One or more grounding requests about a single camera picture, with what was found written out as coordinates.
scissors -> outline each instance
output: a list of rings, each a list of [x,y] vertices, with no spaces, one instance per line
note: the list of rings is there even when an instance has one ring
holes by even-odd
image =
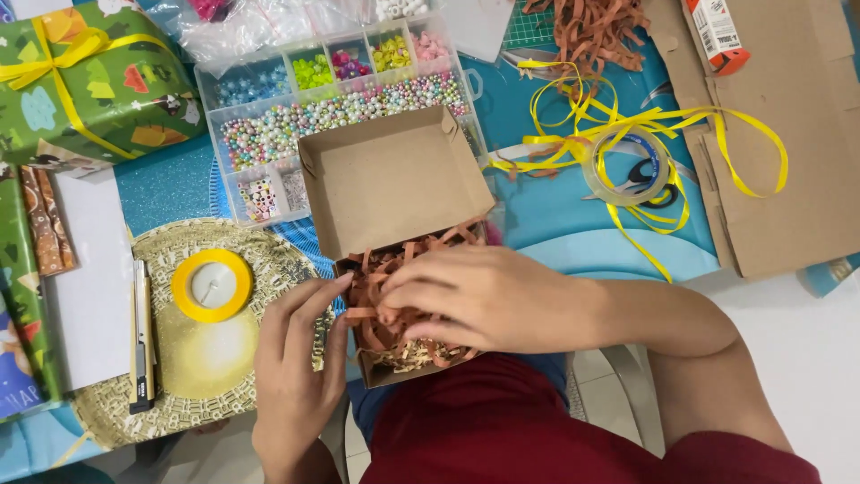
[[[633,168],[630,169],[630,174],[627,175],[627,181],[618,185],[617,187],[615,187],[612,190],[615,191],[616,193],[620,194],[620,193],[630,192],[630,191],[636,190],[635,187],[637,185],[643,185],[645,183],[650,183],[651,182],[651,175],[642,174],[642,168],[644,168],[645,166],[648,166],[649,164],[651,164],[651,158],[645,158],[644,160],[637,163]],[[643,202],[643,203],[640,203],[639,205],[642,207],[645,207],[645,208],[668,208],[668,207],[671,207],[672,204],[674,204],[678,200],[678,196],[679,196],[678,187],[676,187],[675,185],[672,185],[671,183],[667,183],[666,186],[663,187],[663,192],[661,192],[661,193],[666,193],[666,190],[669,190],[669,196],[667,198],[664,197],[663,200],[660,200],[657,203]],[[643,191],[645,191],[644,188],[633,191],[633,194],[634,195],[640,194]],[[588,196],[583,196],[581,198],[581,200],[596,200],[597,198],[598,198],[597,195],[591,194]]]

red shirt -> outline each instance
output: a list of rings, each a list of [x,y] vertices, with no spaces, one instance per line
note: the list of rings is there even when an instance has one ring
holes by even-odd
[[[571,419],[542,374],[490,353],[403,383],[380,411],[362,482],[820,482],[798,456],[705,431],[663,459]]]

person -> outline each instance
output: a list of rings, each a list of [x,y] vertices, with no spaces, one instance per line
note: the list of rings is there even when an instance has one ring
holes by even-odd
[[[344,320],[329,330],[324,370],[308,361],[314,321],[351,278],[304,282],[263,316],[252,442],[269,484],[340,481],[317,436],[345,387]],[[450,319],[406,338],[488,353],[393,386],[350,384],[372,459],[362,482],[820,482],[793,454],[737,328],[689,289],[563,276],[505,248],[458,246],[418,257],[382,292],[388,306]],[[648,348],[661,459],[571,419],[547,363],[629,343]]]

box lid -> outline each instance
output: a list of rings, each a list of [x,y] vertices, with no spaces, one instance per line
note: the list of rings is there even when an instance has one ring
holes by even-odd
[[[320,252],[340,260],[455,226],[495,204],[466,134],[443,106],[298,142]]]
[[[691,33],[685,0],[647,0],[649,33],[682,109],[717,105],[771,127],[789,154],[785,189],[758,199],[732,182],[714,133],[685,130],[723,266],[744,277],[771,276],[860,251],[856,191],[860,171],[860,84],[839,0],[730,1],[752,58],[735,74],[713,77]],[[726,116],[732,164],[760,194],[776,185],[776,147]]]

green cutting mat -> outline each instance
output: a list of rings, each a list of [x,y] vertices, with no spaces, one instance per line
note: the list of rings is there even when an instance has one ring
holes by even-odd
[[[511,21],[507,24],[505,39],[501,43],[501,48],[508,50],[555,44],[556,39],[552,36],[555,9],[550,6],[543,12],[526,15],[523,13],[524,7],[525,0],[517,0],[513,7]]]

